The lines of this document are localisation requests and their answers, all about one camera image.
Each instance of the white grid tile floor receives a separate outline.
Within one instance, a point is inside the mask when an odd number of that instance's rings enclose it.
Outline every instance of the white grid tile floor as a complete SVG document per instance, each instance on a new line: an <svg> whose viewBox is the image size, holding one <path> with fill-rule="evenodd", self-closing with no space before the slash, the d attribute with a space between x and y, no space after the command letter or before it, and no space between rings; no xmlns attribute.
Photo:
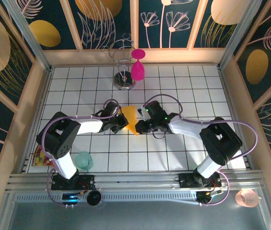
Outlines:
<svg viewBox="0 0 271 230"><path fill-rule="evenodd" d="M58 111L88 116L101 110L103 103L110 98L118 100L121 106L139 108L159 93L178 98L183 106L183 116L231 119L216 66L149 65L145 68L146 78L129 91L119 91L112 86L112 76L117 71L113 67L55 68L37 132ZM179 112L173 99L162 96L156 100L167 113ZM163 134L156 132L156 136L162 137ZM167 134L163 139L156 139L152 134L137 137L126 129L116 135L108 131L77 136L71 149L72 160L80 151L91 153L94 164L89 172L194 170L207 155L202 141L196 138L174 134ZM46 173L51 169L32 166L32 160L31 153L25 172ZM246 166L244 159L240 158L225 168L245 169Z"/></svg>

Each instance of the metal cup holder stand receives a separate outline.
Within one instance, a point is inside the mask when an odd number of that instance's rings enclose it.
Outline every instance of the metal cup holder stand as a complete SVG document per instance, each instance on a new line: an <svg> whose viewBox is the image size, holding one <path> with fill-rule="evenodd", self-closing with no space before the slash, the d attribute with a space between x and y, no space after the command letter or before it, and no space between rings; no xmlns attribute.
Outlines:
<svg viewBox="0 0 271 230"><path fill-rule="evenodd" d="M113 51L113 46L117 43L121 42L122 46ZM132 46L134 41L131 40L130 34L123 34L123 38L119 39L111 44L108 49L109 56L112 58L113 62L117 65L118 73L113 76L113 86L119 90L130 90L136 85L136 81L131 78L131 73L129 72L129 66L131 65L131 51L135 50ZM119 58L118 52L119 50L123 50L123 57Z"/></svg>

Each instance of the green cup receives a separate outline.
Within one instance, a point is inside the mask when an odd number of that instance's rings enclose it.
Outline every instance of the green cup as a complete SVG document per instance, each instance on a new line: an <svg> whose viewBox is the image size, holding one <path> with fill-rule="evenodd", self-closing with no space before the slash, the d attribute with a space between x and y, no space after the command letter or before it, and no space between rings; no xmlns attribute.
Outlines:
<svg viewBox="0 0 271 230"><path fill-rule="evenodd" d="M80 169L89 170L93 166L92 156L88 152L80 152L75 157L75 164Z"/></svg>

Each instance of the yellow cone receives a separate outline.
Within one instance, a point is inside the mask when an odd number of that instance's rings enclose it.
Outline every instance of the yellow cone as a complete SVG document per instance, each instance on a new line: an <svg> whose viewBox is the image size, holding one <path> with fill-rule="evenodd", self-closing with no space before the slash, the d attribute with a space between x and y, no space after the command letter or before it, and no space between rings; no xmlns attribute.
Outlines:
<svg viewBox="0 0 271 230"><path fill-rule="evenodd" d="M124 116L126 117L127 121L128 121L128 125L126 126L126 128L128 130L130 130L133 134L138 136L138 133L136 132L136 124L137 124L137 120L136 120L136 107L134 105L131 106L126 106L126 107L122 107L122 112L124 114Z"/></svg>

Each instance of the pink wine glass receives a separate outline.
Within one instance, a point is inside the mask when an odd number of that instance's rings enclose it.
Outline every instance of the pink wine glass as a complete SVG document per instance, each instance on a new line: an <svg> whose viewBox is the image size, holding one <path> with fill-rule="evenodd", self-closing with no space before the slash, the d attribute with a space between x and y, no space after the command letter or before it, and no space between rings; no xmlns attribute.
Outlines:
<svg viewBox="0 0 271 230"><path fill-rule="evenodd" d="M131 56L134 59L137 59L135 64L131 67L131 78L136 81L141 81L145 77L145 68L140 62L140 59L145 57L145 51L142 49L135 49L131 52Z"/></svg>

